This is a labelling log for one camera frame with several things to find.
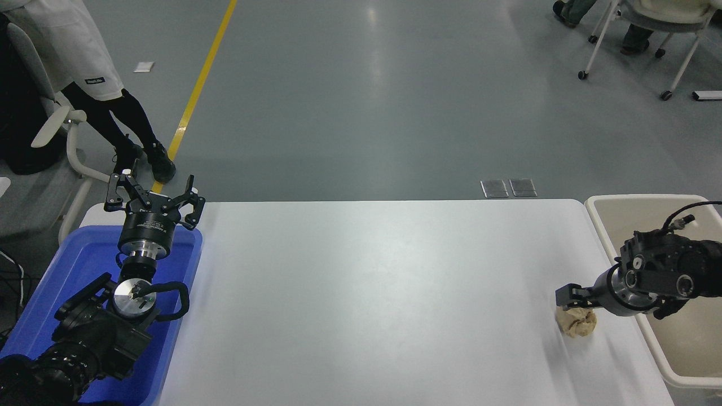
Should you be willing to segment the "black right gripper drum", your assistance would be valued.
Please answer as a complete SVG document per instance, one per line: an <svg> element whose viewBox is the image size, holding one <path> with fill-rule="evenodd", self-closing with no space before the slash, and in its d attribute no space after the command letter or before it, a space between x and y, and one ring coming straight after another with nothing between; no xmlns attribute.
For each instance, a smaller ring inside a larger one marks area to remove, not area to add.
<svg viewBox="0 0 722 406"><path fill-rule="evenodd" d="M617 270L612 266L601 273L592 287L592 301L595 308L603 308L614 315L619 315L619 303L611 284L611 277Z"/></svg>

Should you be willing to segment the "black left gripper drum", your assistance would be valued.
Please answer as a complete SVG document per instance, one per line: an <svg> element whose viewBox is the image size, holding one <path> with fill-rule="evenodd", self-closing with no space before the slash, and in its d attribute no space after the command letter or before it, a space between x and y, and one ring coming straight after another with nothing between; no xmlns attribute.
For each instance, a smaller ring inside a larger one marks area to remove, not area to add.
<svg viewBox="0 0 722 406"><path fill-rule="evenodd" d="M118 241L119 249L130 249L131 244L150 241L163 249L170 249L176 224L180 215L171 198L149 195L151 206L145 208L141 200L134 198L125 207L126 218Z"/></svg>

